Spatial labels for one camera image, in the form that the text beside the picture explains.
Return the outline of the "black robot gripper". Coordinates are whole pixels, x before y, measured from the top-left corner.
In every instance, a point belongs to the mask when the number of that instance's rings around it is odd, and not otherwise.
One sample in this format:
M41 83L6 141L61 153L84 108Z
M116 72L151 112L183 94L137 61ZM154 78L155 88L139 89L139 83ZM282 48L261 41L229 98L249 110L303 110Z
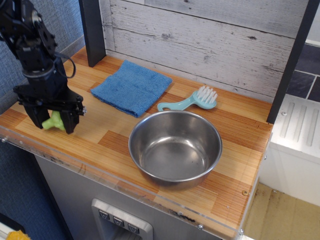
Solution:
M13 91L34 125L43 129L42 123L50 118L48 109L61 111L60 118L67 134L72 134L87 110L83 97L68 87L68 76L61 57L56 57L49 68L22 73L28 83L18 85Z

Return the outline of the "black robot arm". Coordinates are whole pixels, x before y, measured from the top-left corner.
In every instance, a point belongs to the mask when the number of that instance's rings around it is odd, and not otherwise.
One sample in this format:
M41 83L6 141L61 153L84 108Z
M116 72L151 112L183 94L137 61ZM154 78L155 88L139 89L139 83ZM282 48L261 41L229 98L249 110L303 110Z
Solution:
M46 28L41 14L29 0L0 2L0 39L22 66L28 83L13 92L34 125L74 132L86 113L83 97L68 87L69 76L56 52L55 36Z

